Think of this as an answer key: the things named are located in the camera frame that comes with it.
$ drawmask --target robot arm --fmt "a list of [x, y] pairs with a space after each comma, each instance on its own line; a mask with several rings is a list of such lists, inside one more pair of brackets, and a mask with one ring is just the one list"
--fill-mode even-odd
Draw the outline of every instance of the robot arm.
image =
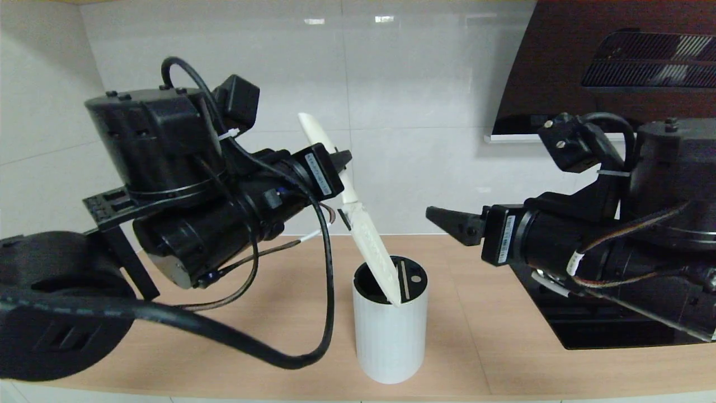
[[[624, 127], [626, 160], [592, 121], [562, 114], [538, 132], [557, 166], [598, 179], [572, 195], [427, 218], [495, 266], [526, 264], [562, 295], [605, 298], [703, 341], [716, 329], [716, 120]], [[621, 204], [620, 218], [615, 219]]]
[[[173, 65], [199, 88], [174, 88]], [[204, 336], [286, 369], [308, 366], [326, 353], [333, 268], [319, 202], [343, 191], [339, 172], [350, 152], [329, 153], [319, 143], [294, 154], [248, 153], [235, 137], [256, 119], [256, 86], [232, 75], [211, 92], [175, 57], [164, 61], [162, 76], [158, 89], [110, 91], [85, 103], [125, 184], [84, 200], [97, 228], [0, 240], [0, 378], [46, 381], [82, 371], [111, 352], [136, 319]], [[260, 253], [257, 244], [277, 237], [284, 222], [309, 205], [324, 236], [326, 324], [318, 347], [300, 356], [194, 313], [211, 306], [151, 302], [159, 291], [120, 229], [134, 220], [150, 259], [182, 288], [220, 280], [236, 266], [224, 267], [226, 261], [251, 246], [253, 269], [233, 300], [251, 285], [258, 256], [272, 251]]]

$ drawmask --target white knife handle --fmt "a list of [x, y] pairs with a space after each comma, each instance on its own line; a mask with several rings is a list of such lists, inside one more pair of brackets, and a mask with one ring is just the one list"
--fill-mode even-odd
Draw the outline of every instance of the white knife handle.
[[[299, 113], [299, 122], [301, 124], [301, 128], [304, 131], [304, 134], [309, 139], [309, 142], [311, 144], [323, 143], [324, 147], [326, 147], [326, 150], [328, 150], [328, 152], [333, 153], [338, 151], [338, 148], [333, 144], [331, 139], [321, 127], [321, 123], [318, 123], [318, 120], [312, 115], [309, 115], [308, 113]], [[343, 203], [347, 204], [357, 202], [358, 195], [356, 194], [355, 189], [353, 189], [353, 184], [348, 177], [348, 171], [343, 170], [343, 172], [341, 172], [340, 174], [340, 178], [344, 188], [343, 192], [341, 193]]]

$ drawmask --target black electrical cable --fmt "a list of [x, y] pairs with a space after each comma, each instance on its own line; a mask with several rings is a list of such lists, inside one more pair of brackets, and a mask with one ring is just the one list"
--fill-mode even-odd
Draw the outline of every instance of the black electrical cable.
[[323, 356], [315, 351], [300, 356], [286, 355], [221, 322], [146, 300], [56, 295], [0, 284], [0, 308], [8, 307], [28, 307], [55, 315], [141, 319], [161, 323], [206, 337], [283, 369], [300, 369], [314, 364]]
[[[328, 206], [327, 204], [321, 203], [321, 207], [325, 208], [328, 211], [329, 216], [330, 216], [329, 221], [333, 224], [336, 221], [336, 211], [332, 207]], [[290, 249], [297, 245], [300, 245], [302, 242], [304, 242], [304, 241], [293, 240], [293, 241], [287, 242], [285, 244], [269, 248], [267, 250], [262, 250], [258, 254], [258, 256], [266, 256], [266, 255], [270, 255], [271, 253], [276, 253], [276, 252], [280, 252], [282, 250], [287, 250], [287, 249]], [[222, 267], [218, 271], [219, 278], [222, 278], [223, 276], [227, 275], [230, 271], [236, 269], [237, 267], [245, 265], [247, 262], [250, 262], [252, 259], [255, 259], [254, 255], [247, 256], [247, 257], [239, 260], [238, 262], [232, 263], [226, 267]], [[249, 277], [246, 278], [246, 281], [244, 282], [244, 284], [242, 284], [241, 287], [237, 291], [235, 291], [234, 293], [231, 293], [229, 296], [221, 298], [220, 300], [215, 300], [215, 301], [208, 302], [208, 303], [193, 303], [193, 304], [182, 304], [182, 305], [174, 305], [174, 306], [176, 306], [178, 308], [186, 309], [186, 310], [191, 310], [194, 312], [198, 312], [201, 310], [211, 310], [211, 309], [221, 308], [221, 307], [226, 306], [226, 305], [232, 303], [233, 301], [241, 298], [241, 296], [243, 296], [243, 294], [246, 293], [248, 288], [251, 286], [252, 282], [253, 282], [253, 278], [251, 277], [251, 274], [250, 274]]]
[[204, 82], [199, 73], [196, 72], [196, 70], [194, 70], [194, 67], [191, 67], [189, 63], [180, 59], [179, 57], [174, 56], [170, 56], [164, 59], [161, 67], [162, 81], [164, 82], [164, 85], [167, 85], [169, 88], [174, 88], [174, 84], [172, 83], [172, 77], [169, 73], [169, 70], [173, 65], [181, 67], [181, 69], [186, 72], [189, 78], [191, 78], [191, 80], [199, 87], [199, 90], [202, 92], [204, 98], [206, 99], [207, 107], [209, 108], [209, 113], [211, 115], [211, 122], [214, 126], [214, 130], [216, 130], [216, 133], [220, 135], [226, 133], [226, 125], [224, 124], [223, 119], [221, 117], [222, 114], [219, 112], [219, 108], [216, 105], [214, 95], [209, 90], [209, 87], [206, 85], [206, 82]]
[[623, 117], [609, 112], [593, 112], [581, 116], [585, 122], [594, 122], [595, 120], [607, 120], [616, 123], [624, 134], [624, 147], [626, 153], [624, 155], [624, 170], [631, 171], [634, 168], [636, 144], [637, 140], [634, 136], [634, 128]]
[[[242, 210], [241, 204], [235, 202], [233, 196], [231, 196], [231, 192], [228, 190], [226, 185], [221, 181], [221, 179], [218, 177], [218, 175], [216, 173], [214, 173], [214, 171], [212, 171], [209, 164], [206, 163], [206, 161], [204, 161], [199, 156], [196, 157], [196, 160], [199, 163], [199, 165], [201, 166], [201, 168], [207, 173], [207, 175], [209, 175], [211, 177], [214, 184], [216, 184], [216, 187], [218, 187], [219, 190], [221, 190], [224, 197], [228, 200], [228, 203], [234, 209], [237, 210], [240, 217], [244, 217], [246, 212]], [[243, 224], [246, 226], [246, 230], [248, 232], [248, 238], [251, 240], [251, 251], [252, 251], [251, 259], [253, 259], [253, 267], [251, 268], [251, 271], [248, 274], [248, 277], [246, 278], [246, 282], [241, 286], [241, 288], [236, 293], [234, 293], [234, 295], [231, 296], [233, 298], [231, 300], [231, 302], [239, 299], [243, 294], [246, 293], [246, 291], [248, 291], [248, 289], [253, 284], [253, 281], [256, 279], [256, 274], [258, 274], [258, 258], [261, 256], [261, 253], [258, 251], [258, 241], [256, 241], [256, 233], [253, 231], [253, 228], [248, 223], [248, 221], [244, 220]]]
[[[201, 76], [194, 70], [186, 61], [178, 58], [178, 57], [168, 57], [162, 62], [161, 72], [162, 72], [162, 80], [164, 81], [165, 85], [169, 87], [173, 87], [172, 80], [170, 77], [170, 68], [173, 65], [177, 65], [184, 69], [186, 73], [191, 77], [191, 79], [196, 83], [196, 85], [199, 87], [201, 92], [204, 94], [206, 98], [206, 102], [208, 104], [209, 113], [212, 115], [215, 128], [218, 128], [216, 131], [217, 133], [227, 133], [228, 130], [226, 128], [226, 124], [224, 124], [222, 115], [219, 113], [218, 106], [216, 105], [216, 100], [213, 97], [213, 94], [209, 90], [208, 86], [204, 82], [204, 80], [201, 78]], [[256, 158], [255, 156], [251, 155], [248, 151], [246, 151], [243, 147], [241, 147], [238, 143], [236, 143], [232, 138], [227, 138], [222, 141], [222, 143], [227, 144], [228, 146], [234, 147], [242, 156], [247, 158], [249, 161], [253, 162], [257, 166], [260, 166], [261, 168], [267, 170], [268, 172], [271, 172], [272, 174], [278, 176], [279, 178], [282, 178], [284, 181], [288, 182], [290, 185], [295, 186], [298, 188], [303, 194], [306, 195], [306, 198], [310, 201], [311, 205], [314, 208], [314, 211], [316, 212], [316, 216], [318, 216], [319, 224], [321, 227], [321, 233], [323, 235], [323, 245], [324, 245], [324, 252], [326, 257], [326, 325], [324, 327], [324, 333], [323, 337], [321, 338], [320, 344], [309, 354], [305, 354], [301, 357], [311, 357], [305, 358], [306, 362], [309, 362], [313, 359], [313, 357], [317, 357], [316, 361], [320, 359], [327, 351], [328, 347], [331, 344], [331, 339], [333, 337], [333, 326], [334, 326], [334, 311], [335, 311], [335, 294], [334, 294], [334, 285], [333, 285], [333, 257], [331, 254], [331, 240], [328, 235], [328, 225], [326, 224], [326, 218], [323, 216], [323, 213], [321, 212], [321, 207], [318, 203], [318, 200], [316, 200], [316, 197], [313, 195], [313, 193], [308, 189], [308, 187], [299, 179], [295, 179], [288, 174], [285, 174], [284, 172], [279, 171], [278, 169], [275, 169], [273, 166], [268, 165], [267, 163], [261, 161], [260, 159]], [[281, 359], [292, 359], [295, 357], [287, 356], [286, 354], [281, 353], [280, 351], [274, 350], [274, 353], [276, 354], [276, 357], [274, 357], [274, 360], [281, 360]]]
[[[301, 241], [299, 241], [299, 240], [287, 242], [283, 245], [279, 245], [277, 247], [272, 247], [271, 249], [262, 250], [259, 252], [258, 256], [266, 256], [266, 255], [270, 255], [271, 253], [280, 252], [282, 250], [287, 250], [289, 248], [297, 246], [300, 243], [301, 243]], [[238, 262], [233, 263], [231, 266], [233, 266], [232, 268], [236, 268], [236, 267], [239, 267], [251, 260], [253, 260], [254, 262], [257, 261], [256, 255], [245, 257], [245, 258], [239, 260]], [[188, 304], [174, 305], [174, 306], [177, 308], [191, 310], [193, 312], [221, 308], [222, 306], [226, 306], [226, 305], [232, 303], [233, 301], [241, 298], [243, 296], [243, 294], [245, 294], [246, 291], [248, 291], [248, 288], [251, 287], [251, 284], [253, 283], [253, 280], [255, 278], [256, 278], [256, 273], [252, 270], [249, 273], [248, 277], [246, 278], [246, 281], [241, 285], [241, 287], [237, 291], [231, 293], [231, 295], [229, 295], [227, 297], [221, 298], [220, 300], [211, 301], [211, 302], [207, 302], [207, 303], [188, 303]]]

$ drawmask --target white label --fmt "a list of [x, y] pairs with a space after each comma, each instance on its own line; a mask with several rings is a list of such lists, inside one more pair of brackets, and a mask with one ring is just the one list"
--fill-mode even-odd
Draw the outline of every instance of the white label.
[[502, 244], [500, 245], [500, 257], [498, 264], [507, 262], [507, 254], [510, 252], [510, 243], [512, 240], [512, 230], [515, 228], [515, 216], [507, 217], [505, 222], [505, 232], [502, 234]]
[[316, 178], [318, 187], [321, 188], [323, 195], [328, 196], [331, 194], [331, 187], [328, 186], [328, 181], [326, 181], [326, 177], [323, 176], [323, 172], [321, 171], [321, 167], [318, 165], [318, 161], [316, 161], [316, 157], [313, 154], [306, 154], [306, 162], [309, 163], [309, 168], [311, 169], [314, 178]]
[[567, 274], [571, 276], [577, 274], [579, 262], [581, 262], [582, 257], [584, 257], [584, 255], [582, 255], [581, 253], [577, 253], [577, 251], [574, 251], [572, 257], [569, 259], [569, 263], [567, 263]]

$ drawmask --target white knife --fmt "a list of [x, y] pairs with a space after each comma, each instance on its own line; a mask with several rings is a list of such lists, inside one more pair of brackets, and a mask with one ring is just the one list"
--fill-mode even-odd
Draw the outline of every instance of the white knife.
[[[299, 122], [311, 144], [323, 143], [328, 152], [338, 151], [338, 148], [333, 144], [316, 118], [308, 113], [299, 113]], [[395, 265], [393, 265], [393, 261], [390, 259], [390, 255], [388, 255], [388, 251], [385, 249], [383, 240], [380, 239], [378, 230], [375, 229], [368, 211], [363, 206], [363, 203], [358, 200], [358, 195], [348, 177], [348, 171], [343, 170], [340, 173], [340, 178], [344, 187], [341, 193], [343, 198], [341, 210], [343, 210], [350, 224], [351, 236], [353, 236], [358, 250], [363, 255], [370, 272], [375, 277], [388, 301], [395, 306], [399, 306], [402, 299]]]

